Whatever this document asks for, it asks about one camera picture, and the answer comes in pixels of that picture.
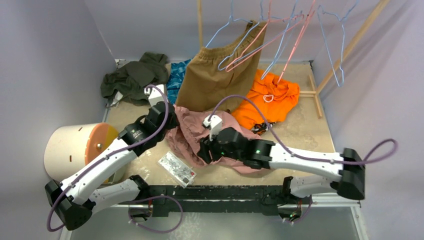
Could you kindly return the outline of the pink shorts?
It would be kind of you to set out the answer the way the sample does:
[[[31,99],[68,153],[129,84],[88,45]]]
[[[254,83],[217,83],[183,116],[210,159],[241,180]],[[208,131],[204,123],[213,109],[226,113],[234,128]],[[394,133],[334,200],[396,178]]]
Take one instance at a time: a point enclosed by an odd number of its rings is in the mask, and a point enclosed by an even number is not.
[[[209,135],[209,130],[203,127],[203,121],[210,115],[211,111],[195,112],[185,107],[176,106],[175,114],[179,126],[169,130],[165,139],[171,151],[179,158],[186,160],[195,168],[203,168],[207,163],[197,156],[200,150],[200,140]],[[228,157],[221,157],[214,163],[215,165],[225,166],[234,169],[241,175],[268,174],[270,169],[253,169]]]

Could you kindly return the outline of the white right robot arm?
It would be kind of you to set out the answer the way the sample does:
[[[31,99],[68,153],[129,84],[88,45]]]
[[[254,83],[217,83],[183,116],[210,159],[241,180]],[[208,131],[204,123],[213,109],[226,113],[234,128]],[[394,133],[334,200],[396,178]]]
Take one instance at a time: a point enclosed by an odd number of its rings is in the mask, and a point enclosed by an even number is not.
[[[248,139],[232,127],[216,136],[203,137],[197,155],[207,164],[221,158],[241,162],[251,169],[288,169],[309,173],[285,177],[280,196],[288,204],[315,194],[337,193],[349,200],[365,199],[365,166],[358,153],[316,152],[283,147],[265,139]]]

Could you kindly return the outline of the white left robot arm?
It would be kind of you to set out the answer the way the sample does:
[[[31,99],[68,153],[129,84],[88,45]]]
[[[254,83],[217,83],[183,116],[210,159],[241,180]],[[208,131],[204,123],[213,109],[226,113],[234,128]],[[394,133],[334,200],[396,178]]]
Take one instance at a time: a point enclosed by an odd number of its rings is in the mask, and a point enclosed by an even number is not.
[[[70,177],[49,181],[44,189],[51,209],[46,227],[50,232],[75,230],[84,225],[92,215],[116,204],[146,203],[150,195],[149,184],[139,175],[107,187],[101,185],[128,163],[145,151],[155,147],[165,138],[168,130],[178,126],[175,107],[160,101],[146,115],[128,124],[112,143],[88,165]],[[62,226],[52,228],[51,218],[56,214]]]

